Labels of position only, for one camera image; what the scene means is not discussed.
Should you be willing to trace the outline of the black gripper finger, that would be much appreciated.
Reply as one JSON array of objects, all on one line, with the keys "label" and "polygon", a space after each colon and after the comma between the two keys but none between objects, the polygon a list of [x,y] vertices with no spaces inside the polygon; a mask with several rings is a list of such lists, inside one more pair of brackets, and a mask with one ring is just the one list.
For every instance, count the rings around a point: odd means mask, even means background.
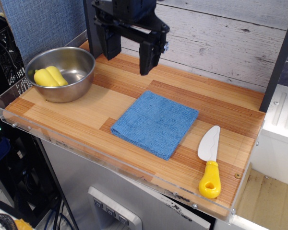
[{"label": "black gripper finger", "polygon": [[121,35],[115,32],[119,26],[118,21],[102,23],[96,21],[96,31],[104,56],[111,60],[121,52]]},{"label": "black gripper finger", "polygon": [[153,41],[143,41],[140,43],[140,74],[148,75],[149,71],[156,67],[162,53],[168,50],[168,42],[158,44]]}]

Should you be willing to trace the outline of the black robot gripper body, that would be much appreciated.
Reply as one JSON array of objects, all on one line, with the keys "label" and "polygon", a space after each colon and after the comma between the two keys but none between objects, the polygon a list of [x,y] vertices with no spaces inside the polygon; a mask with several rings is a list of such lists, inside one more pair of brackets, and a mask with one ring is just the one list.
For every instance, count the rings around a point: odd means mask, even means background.
[{"label": "black robot gripper body", "polygon": [[137,43],[167,45],[169,26],[156,16],[155,0],[94,0],[92,6],[100,42],[118,35]]}]

